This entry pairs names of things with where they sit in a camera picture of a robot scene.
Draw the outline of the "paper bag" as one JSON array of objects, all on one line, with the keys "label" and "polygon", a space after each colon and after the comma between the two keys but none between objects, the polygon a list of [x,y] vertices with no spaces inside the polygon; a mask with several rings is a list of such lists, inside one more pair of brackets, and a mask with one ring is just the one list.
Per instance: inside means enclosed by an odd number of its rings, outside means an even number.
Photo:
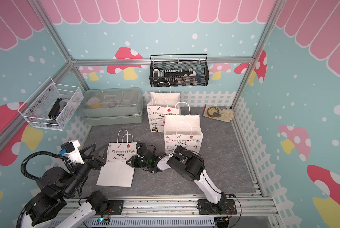
[{"label": "paper bag", "polygon": [[147,104],[150,131],[163,133],[165,117],[181,114],[180,94],[172,93],[171,87],[169,93],[162,93],[158,86],[158,93],[151,92],[150,95],[151,101]]},{"label": "paper bag", "polygon": [[170,115],[165,117],[165,153],[173,153],[177,146],[199,153],[203,140],[200,115]]},{"label": "paper bag", "polygon": [[133,135],[127,130],[120,130],[117,141],[108,145],[106,164],[100,170],[97,185],[131,187],[135,169],[127,162],[136,155],[137,149]]}]

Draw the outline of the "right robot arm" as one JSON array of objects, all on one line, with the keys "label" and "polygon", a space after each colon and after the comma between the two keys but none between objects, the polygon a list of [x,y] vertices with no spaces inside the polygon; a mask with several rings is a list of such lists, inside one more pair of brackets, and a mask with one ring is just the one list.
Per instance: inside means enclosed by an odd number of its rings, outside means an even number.
[{"label": "right robot arm", "polygon": [[155,150],[150,151],[143,143],[138,143],[136,149],[137,155],[126,161],[131,168],[142,168],[152,174],[173,169],[201,189],[206,199],[197,203],[200,214],[237,213],[234,201],[228,200],[227,195],[209,178],[204,159],[197,152],[177,146],[170,154],[156,156]]}]

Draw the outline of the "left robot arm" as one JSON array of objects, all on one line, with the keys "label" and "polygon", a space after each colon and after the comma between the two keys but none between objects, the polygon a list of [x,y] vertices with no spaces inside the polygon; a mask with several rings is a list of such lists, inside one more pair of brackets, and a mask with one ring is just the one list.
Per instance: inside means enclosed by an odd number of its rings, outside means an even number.
[{"label": "left robot arm", "polygon": [[[66,199],[82,195],[82,188],[92,170],[100,170],[107,161],[108,147],[91,144],[81,148],[78,140],[71,140],[61,145],[57,153],[39,151],[28,155],[21,163],[23,176],[36,182],[40,192],[33,197],[20,212],[16,227],[23,227],[23,221],[30,221],[30,227],[54,219],[66,206]],[[65,168],[53,167],[42,177],[27,171],[28,162],[37,156],[47,155],[63,161]]]}]

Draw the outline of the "clear plastic storage box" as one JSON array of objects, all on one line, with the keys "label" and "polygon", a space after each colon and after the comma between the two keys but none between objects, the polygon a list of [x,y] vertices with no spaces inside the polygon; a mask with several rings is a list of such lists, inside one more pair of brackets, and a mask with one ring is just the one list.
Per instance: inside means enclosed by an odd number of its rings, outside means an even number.
[{"label": "clear plastic storage box", "polygon": [[143,121],[143,96],[134,87],[88,90],[78,110],[92,126],[138,124]]}]

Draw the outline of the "black item in white basket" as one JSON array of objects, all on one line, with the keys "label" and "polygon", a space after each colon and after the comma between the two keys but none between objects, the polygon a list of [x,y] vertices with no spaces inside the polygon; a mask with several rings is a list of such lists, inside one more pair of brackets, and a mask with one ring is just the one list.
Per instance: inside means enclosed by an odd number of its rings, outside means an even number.
[{"label": "black item in white basket", "polygon": [[57,98],[56,102],[54,103],[53,107],[51,108],[48,117],[49,119],[56,119],[60,114],[60,102],[62,98]]}]

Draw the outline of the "green circuit board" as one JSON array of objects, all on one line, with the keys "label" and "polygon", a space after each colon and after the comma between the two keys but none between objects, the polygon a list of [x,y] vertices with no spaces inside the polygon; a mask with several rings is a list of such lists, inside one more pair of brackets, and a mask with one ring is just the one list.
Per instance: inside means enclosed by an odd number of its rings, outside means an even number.
[{"label": "green circuit board", "polygon": [[110,223],[110,219],[109,218],[99,218],[97,220],[96,225],[97,226],[107,226],[107,225],[109,225],[109,223]]}]

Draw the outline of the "roll of brown tape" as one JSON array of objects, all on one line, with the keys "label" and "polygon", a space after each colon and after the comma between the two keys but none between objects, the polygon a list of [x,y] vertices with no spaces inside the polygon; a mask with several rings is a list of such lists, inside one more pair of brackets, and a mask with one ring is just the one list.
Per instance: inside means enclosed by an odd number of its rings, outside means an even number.
[{"label": "roll of brown tape", "polygon": [[219,115],[219,112],[219,109],[214,106],[207,109],[207,115],[211,118],[216,118]]}]

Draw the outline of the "black white device in basket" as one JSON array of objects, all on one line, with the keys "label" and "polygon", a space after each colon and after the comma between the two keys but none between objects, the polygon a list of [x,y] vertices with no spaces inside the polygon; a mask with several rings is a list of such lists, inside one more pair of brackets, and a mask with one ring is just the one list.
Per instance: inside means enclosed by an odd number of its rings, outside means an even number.
[{"label": "black white device in basket", "polygon": [[197,81],[197,74],[192,68],[189,71],[183,69],[162,69],[154,68],[150,74],[150,79],[153,82],[177,82],[178,84],[195,83]]}]

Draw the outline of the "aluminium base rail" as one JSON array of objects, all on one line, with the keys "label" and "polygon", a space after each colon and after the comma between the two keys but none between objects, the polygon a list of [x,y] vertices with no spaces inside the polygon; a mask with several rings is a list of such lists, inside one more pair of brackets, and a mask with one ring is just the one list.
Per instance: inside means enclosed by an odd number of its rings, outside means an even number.
[{"label": "aluminium base rail", "polygon": [[[281,217],[270,197],[260,194],[237,194],[233,200],[237,213],[200,214],[201,195],[110,197],[104,213],[96,213],[84,200],[70,199],[47,228],[180,228],[230,227],[281,228]],[[99,218],[110,219],[107,226],[97,226]]]}]

